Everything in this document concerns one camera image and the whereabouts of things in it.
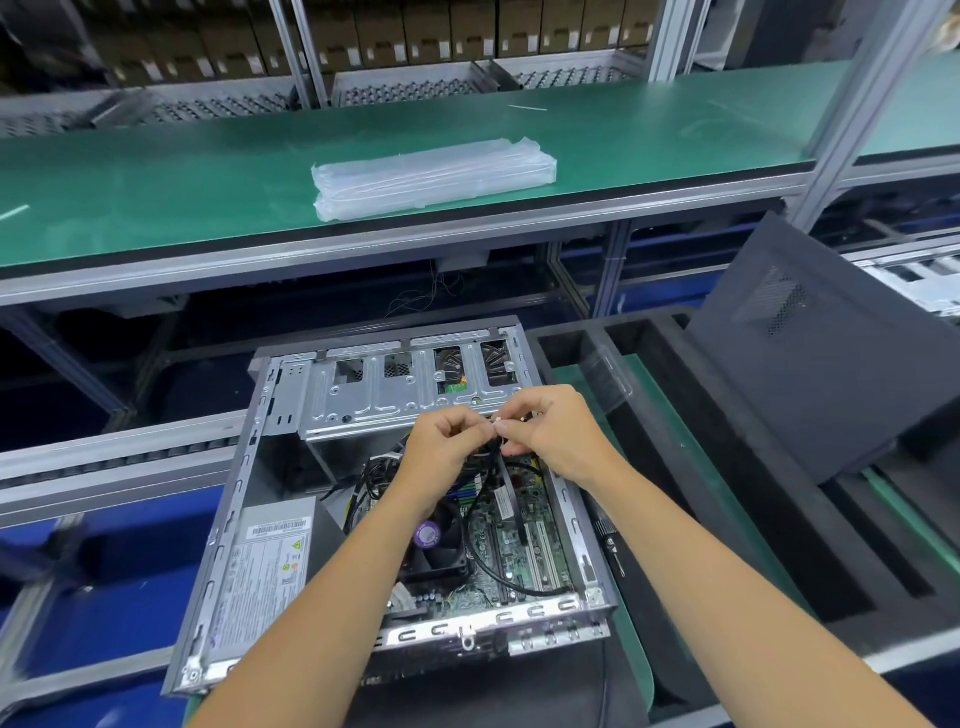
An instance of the metal shelf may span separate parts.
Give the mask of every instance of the metal shelf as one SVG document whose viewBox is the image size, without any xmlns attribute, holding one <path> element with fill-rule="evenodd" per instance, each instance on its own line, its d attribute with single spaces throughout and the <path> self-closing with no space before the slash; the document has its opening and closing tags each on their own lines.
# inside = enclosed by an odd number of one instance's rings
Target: metal shelf
<svg viewBox="0 0 960 728">
<path fill-rule="evenodd" d="M 920 308 L 944 319 L 960 318 L 960 235 L 884 248 L 853 264 Z"/>
<path fill-rule="evenodd" d="M 524 88 L 612 84 L 643 75 L 644 60 L 626 51 L 585 51 L 498 59 L 495 62 Z"/>
<path fill-rule="evenodd" d="M 338 73 L 333 82 L 334 107 L 423 101 L 469 93 L 491 93 L 497 82 L 477 63 L 439 63 Z"/>
<path fill-rule="evenodd" d="M 102 126 L 135 126 L 255 116 L 289 110 L 291 76 L 200 84 L 148 86 L 13 96 L 0 99 L 0 139 L 67 133 L 95 126 L 92 116 L 104 107 Z M 80 123 L 90 116 L 89 123 Z"/>
<path fill-rule="evenodd" d="M 46 93 L 0 98 L 0 139 L 63 133 L 116 90 Z"/>
</svg>

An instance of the finger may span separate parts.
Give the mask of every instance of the finger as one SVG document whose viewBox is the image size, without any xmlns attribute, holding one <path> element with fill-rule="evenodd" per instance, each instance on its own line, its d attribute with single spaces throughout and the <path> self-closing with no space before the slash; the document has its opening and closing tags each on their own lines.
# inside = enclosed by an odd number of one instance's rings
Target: finger
<svg viewBox="0 0 960 728">
<path fill-rule="evenodd" d="M 533 451 L 520 443 L 507 443 L 500 448 L 500 452 L 504 457 L 519 457 L 520 455 L 528 455 Z"/>
<path fill-rule="evenodd" d="M 546 412 L 553 399 L 549 394 L 549 387 L 530 387 L 521 389 L 507 400 L 494 415 L 493 419 L 516 420 L 528 412 Z"/>
<path fill-rule="evenodd" d="M 487 418 L 483 415 L 478 414 L 469 407 L 464 407 L 462 404 L 456 407 L 444 407 L 444 409 L 437 410 L 435 416 L 437 418 L 435 422 L 437 429 L 442 432 L 445 437 L 449 437 L 452 432 L 459 432 L 468 427 L 476 427 L 487 421 Z"/>
<path fill-rule="evenodd" d="M 495 435 L 493 425 L 481 417 L 479 424 L 468 427 L 459 435 L 451 437 L 447 446 L 453 448 L 458 457 L 466 458 L 475 450 L 485 446 Z"/>
<path fill-rule="evenodd" d="M 493 429 L 500 437 L 510 440 L 512 444 L 516 443 L 525 448 L 533 448 L 533 437 L 535 426 L 533 423 L 522 423 L 519 420 L 500 420 L 494 423 Z"/>
</svg>

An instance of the green workbench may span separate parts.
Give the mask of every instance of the green workbench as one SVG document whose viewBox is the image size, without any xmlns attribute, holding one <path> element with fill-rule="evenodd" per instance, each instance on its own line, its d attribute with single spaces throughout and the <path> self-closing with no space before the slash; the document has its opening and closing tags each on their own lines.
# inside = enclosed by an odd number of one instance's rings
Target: green workbench
<svg viewBox="0 0 960 728">
<path fill-rule="evenodd" d="M 407 223 L 472 207 L 484 215 L 517 203 L 552 206 L 643 185 L 808 168 L 804 145 L 847 67 L 817 63 L 663 85 L 583 85 L 4 141 L 0 268 L 16 277 L 30 264 L 60 261 L 62 269 L 76 258 L 107 255 L 106 262 L 109 254 L 150 256 L 167 246 L 317 229 L 311 165 L 498 137 L 539 142 L 558 160 L 557 182 L 398 217 Z M 960 54 L 923 59 L 868 152 L 960 143 L 951 85 L 957 71 Z"/>
</svg>

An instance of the power supply label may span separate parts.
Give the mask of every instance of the power supply label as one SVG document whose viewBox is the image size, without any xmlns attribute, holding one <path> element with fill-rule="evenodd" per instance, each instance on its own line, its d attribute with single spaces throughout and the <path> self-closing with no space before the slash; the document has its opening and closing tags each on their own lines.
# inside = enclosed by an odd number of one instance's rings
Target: power supply label
<svg viewBox="0 0 960 728">
<path fill-rule="evenodd" d="M 300 532 L 259 538 L 233 548 L 220 603 L 210 628 L 210 647 L 256 642 L 306 584 L 309 519 Z"/>
</svg>

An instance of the stacked plastic bags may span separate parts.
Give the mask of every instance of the stacked plastic bags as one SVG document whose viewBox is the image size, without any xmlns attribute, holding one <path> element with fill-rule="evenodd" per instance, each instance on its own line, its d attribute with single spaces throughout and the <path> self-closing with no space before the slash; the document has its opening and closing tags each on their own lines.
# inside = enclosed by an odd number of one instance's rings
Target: stacked plastic bags
<svg viewBox="0 0 960 728">
<path fill-rule="evenodd" d="M 429 152 L 313 168 L 324 222 L 540 187 L 557 180 L 557 161 L 530 139 L 443 147 Z"/>
</svg>

